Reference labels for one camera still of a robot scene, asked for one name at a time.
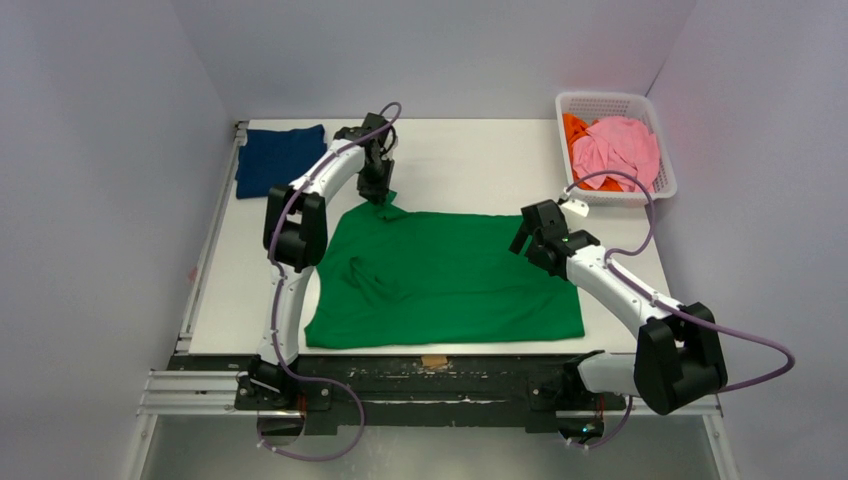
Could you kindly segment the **green t shirt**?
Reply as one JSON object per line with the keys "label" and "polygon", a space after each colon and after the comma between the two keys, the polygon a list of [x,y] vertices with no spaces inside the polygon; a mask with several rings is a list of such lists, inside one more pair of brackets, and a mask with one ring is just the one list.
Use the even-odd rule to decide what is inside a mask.
{"label": "green t shirt", "polygon": [[348,210],[317,268],[320,295],[306,343],[355,349],[582,338],[576,288],[509,251],[521,222],[392,203]]}

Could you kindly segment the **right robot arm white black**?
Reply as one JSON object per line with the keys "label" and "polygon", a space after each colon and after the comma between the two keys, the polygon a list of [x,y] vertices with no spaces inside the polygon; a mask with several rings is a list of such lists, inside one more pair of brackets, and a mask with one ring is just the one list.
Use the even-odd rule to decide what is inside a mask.
{"label": "right robot arm white black", "polygon": [[522,208],[509,249],[590,294],[636,340],[633,354],[593,351],[568,361],[561,392],[569,404],[584,407],[599,394],[612,393],[638,397],[653,412],[667,415],[727,385],[710,309],[683,305],[633,276],[595,236],[570,230],[555,201]]}

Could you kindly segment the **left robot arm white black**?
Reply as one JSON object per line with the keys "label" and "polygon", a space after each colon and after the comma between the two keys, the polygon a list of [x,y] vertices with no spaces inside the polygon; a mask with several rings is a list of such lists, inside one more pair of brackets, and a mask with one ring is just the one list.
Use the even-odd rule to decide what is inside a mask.
{"label": "left robot arm white black", "polygon": [[265,331],[246,373],[243,396],[257,395],[272,408],[297,399],[302,310],[311,275],[322,261],[330,234],[327,207],[350,180],[364,200],[383,205],[390,196],[396,135],[393,120],[369,113],[359,126],[336,132],[326,153],[305,174],[268,195],[263,245],[271,264],[271,299]]}

